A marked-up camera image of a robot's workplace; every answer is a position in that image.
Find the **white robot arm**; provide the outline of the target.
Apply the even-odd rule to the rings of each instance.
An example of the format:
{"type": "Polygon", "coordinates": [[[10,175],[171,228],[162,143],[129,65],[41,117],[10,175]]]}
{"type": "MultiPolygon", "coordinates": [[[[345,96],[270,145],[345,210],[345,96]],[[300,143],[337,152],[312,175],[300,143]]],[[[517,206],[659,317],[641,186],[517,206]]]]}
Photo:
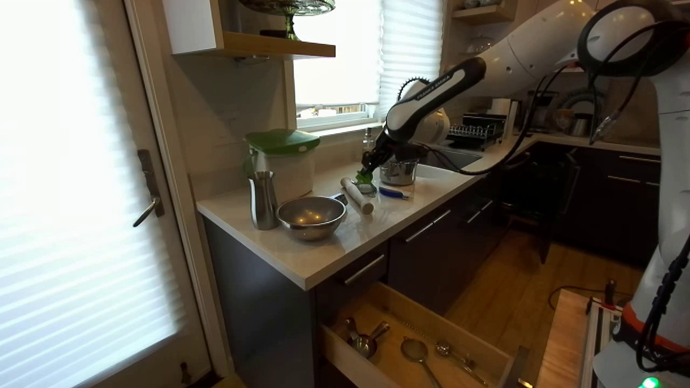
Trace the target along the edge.
{"type": "Polygon", "coordinates": [[[596,368],[614,382],[636,373],[683,378],[690,359],[690,58],[687,20],[677,6],[665,0],[612,0],[595,11],[581,0],[557,0],[490,49],[394,101],[362,169],[370,172],[389,159],[417,123],[449,99],[522,91],[564,58],[575,58],[595,75],[646,77],[658,103],[659,239],[623,309],[620,330],[596,355],[596,368]]]}

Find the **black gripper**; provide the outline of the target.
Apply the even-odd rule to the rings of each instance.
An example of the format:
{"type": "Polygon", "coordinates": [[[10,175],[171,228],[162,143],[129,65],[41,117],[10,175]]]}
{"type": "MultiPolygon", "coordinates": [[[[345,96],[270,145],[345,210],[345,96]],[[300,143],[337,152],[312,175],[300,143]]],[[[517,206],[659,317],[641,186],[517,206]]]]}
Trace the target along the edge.
{"type": "Polygon", "coordinates": [[[383,162],[388,162],[398,152],[398,147],[400,147],[398,141],[381,132],[373,143],[373,147],[362,156],[362,175],[370,179],[373,170],[383,162]]]}

